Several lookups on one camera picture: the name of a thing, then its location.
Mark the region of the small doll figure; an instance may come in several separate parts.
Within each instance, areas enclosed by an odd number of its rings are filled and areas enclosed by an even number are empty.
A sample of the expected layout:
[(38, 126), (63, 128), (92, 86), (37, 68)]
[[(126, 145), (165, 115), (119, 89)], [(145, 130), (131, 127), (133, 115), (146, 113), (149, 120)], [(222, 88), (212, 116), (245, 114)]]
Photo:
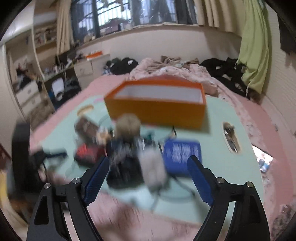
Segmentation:
[(106, 146), (107, 143), (112, 140), (113, 136), (109, 133), (108, 130), (99, 130), (96, 133), (96, 142), (100, 146)]

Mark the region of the green hanging cloth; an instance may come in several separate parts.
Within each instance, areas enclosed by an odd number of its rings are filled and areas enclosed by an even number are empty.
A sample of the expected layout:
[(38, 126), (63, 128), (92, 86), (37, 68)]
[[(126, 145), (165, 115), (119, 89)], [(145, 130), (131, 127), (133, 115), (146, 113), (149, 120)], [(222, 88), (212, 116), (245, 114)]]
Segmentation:
[(264, 1), (244, 1), (245, 25), (237, 64), (247, 89), (262, 94), (270, 63), (270, 28)]

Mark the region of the grey fluffy pompom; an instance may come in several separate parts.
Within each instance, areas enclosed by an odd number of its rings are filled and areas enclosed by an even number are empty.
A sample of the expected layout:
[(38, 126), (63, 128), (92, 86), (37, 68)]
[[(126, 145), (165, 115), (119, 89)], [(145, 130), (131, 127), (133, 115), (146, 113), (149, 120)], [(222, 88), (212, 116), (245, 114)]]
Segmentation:
[(156, 192), (163, 188), (167, 183), (168, 174), (160, 149), (158, 147), (147, 147), (138, 151), (137, 158), (148, 190)]

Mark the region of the blue tin box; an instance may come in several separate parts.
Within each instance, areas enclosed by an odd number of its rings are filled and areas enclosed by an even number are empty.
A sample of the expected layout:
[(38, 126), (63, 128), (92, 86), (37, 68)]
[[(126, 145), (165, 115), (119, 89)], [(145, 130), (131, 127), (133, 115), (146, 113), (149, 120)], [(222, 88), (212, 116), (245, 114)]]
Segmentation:
[(187, 160), (196, 156), (202, 161), (201, 145), (194, 140), (168, 139), (163, 147), (163, 160), (166, 171), (173, 176), (189, 177)]

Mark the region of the orange cardboard box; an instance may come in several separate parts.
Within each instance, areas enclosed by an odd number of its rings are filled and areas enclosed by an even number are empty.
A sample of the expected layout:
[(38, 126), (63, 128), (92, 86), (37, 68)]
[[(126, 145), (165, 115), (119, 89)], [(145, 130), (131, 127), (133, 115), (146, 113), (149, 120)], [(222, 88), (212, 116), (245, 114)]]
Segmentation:
[(124, 81), (104, 96), (108, 114), (135, 114), (142, 123), (200, 129), (206, 111), (203, 86), (174, 76)]

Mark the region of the white drawer cabinet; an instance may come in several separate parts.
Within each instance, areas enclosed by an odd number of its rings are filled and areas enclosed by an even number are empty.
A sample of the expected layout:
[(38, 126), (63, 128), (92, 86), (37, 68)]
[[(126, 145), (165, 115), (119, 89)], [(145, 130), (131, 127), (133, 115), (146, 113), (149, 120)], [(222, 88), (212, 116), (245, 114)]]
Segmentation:
[(92, 59), (79, 61), (74, 65), (74, 71), (81, 88), (103, 75), (104, 66), (110, 60), (110, 54), (103, 54)]

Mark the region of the black doll jacket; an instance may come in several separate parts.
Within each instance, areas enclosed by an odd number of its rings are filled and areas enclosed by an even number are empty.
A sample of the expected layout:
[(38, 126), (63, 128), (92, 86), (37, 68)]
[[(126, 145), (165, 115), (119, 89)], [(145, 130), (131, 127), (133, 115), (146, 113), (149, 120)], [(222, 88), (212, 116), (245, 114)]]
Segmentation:
[(134, 142), (114, 138), (106, 144), (109, 159), (107, 185), (112, 189), (134, 188), (143, 184), (142, 169)]

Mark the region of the brown printed box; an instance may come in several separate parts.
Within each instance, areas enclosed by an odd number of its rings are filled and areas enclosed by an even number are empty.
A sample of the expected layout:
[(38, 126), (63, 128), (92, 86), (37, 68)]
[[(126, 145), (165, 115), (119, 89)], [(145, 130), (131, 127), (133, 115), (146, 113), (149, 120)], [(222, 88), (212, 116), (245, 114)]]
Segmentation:
[(89, 120), (85, 116), (79, 118), (77, 123), (75, 123), (75, 132), (77, 135), (86, 143), (95, 144), (97, 143), (97, 132), (99, 130), (99, 126), (93, 123), (93, 121)]

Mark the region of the black clothes pile right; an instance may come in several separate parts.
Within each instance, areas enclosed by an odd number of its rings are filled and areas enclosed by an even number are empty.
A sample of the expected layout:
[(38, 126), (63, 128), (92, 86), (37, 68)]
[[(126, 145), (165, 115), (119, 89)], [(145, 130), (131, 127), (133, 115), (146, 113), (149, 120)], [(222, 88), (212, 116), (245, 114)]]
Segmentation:
[(246, 98), (255, 99), (256, 93), (252, 90), (247, 91), (247, 86), (242, 80), (245, 65), (237, 64), (237, 59), (227, 58), (226, 61), (211, 58), (203, 61), (200, 65), (205, 67), (209, 74), (220, 81), (232, 92)]

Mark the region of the pink blanket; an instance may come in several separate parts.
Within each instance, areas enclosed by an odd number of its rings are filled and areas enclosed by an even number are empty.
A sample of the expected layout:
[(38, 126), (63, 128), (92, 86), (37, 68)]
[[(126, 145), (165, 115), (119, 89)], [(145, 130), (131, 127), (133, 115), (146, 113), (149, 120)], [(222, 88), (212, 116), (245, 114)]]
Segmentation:
[(171, 75), (184, 78), (191, 82), (198, 82), (203, 85), (204, 92), (211, 96), (218, 96), (218, 86), (214, 83), (213, 78), (207, 69), (199, 64), (190, 64), (189, 68), (176, 67), (169, 63), (162, 63), (152, 58), (144, 58), (134, 68), (128, 77), (128, 80), (139, 80), (148, 77), (161, 75)]

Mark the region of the black clothes pile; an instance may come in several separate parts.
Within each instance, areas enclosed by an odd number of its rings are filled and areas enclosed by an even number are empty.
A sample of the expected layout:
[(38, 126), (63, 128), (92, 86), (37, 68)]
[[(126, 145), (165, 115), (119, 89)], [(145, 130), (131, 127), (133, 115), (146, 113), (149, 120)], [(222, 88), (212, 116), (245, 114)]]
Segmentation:
[(131, 58), (114, 58), (112, 60), (108, 60), (106, 65), (104, 66), (104, 74), (111, 75), (124, 75), (130, 73), (134, 68), (138, 66), (138, 61)]
[(205, 67), (209, 74), (220, 81), (232, 92), (246, 98), (255, 99), (256, 93), (252, 90), (247, 91), (247, 86), (242, 80), (245, 65), (237, 64), (237, 59), (227, 58), (226, 61), (211, 58), (203, 61), (200, 65)]

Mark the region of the beige fur hat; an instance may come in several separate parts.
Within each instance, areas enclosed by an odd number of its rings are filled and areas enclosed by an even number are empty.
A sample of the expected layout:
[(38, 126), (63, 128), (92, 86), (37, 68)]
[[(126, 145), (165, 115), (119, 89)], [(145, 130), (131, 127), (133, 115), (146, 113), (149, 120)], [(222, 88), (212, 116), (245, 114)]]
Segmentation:
[(133, 113), (121, 115), (115, 124), (115, 137), (130, 141), (140, 136), (141, 121)]

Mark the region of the teal toy car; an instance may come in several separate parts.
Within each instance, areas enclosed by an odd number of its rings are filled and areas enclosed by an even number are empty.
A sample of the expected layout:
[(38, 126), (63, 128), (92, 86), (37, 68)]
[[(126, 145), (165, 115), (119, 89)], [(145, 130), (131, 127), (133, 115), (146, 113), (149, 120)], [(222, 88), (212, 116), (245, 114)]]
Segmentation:
[(149, 131), (142, 136), (142, 149), (148, 147), (162, 147), (160, 141), (154, 139), (154, 131)]

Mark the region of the black clothes pile left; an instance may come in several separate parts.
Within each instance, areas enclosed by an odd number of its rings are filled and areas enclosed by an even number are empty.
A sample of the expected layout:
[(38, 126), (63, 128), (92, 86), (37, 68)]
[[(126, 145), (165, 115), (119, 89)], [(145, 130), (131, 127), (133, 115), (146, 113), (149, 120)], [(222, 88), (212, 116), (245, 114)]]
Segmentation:
[(106, 65), (104, 66), (104, 74), (111, 75), (124, 75), (130, 73), (134, 68), (138, 66), (138, 61), (131, 58), (114, 58), (112, 60), (108, 60)]

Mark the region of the red black pouch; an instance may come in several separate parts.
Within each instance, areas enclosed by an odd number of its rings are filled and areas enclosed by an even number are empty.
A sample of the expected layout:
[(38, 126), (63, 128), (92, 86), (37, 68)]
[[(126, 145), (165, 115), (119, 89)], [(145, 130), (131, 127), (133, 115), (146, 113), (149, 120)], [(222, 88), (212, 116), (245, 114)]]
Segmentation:
[(74, 155), (74, 161), (79, 165), (87, 168), (93, 167), (100, 159), (105, 156), (105, 148), (102, 145), (81, 144)]

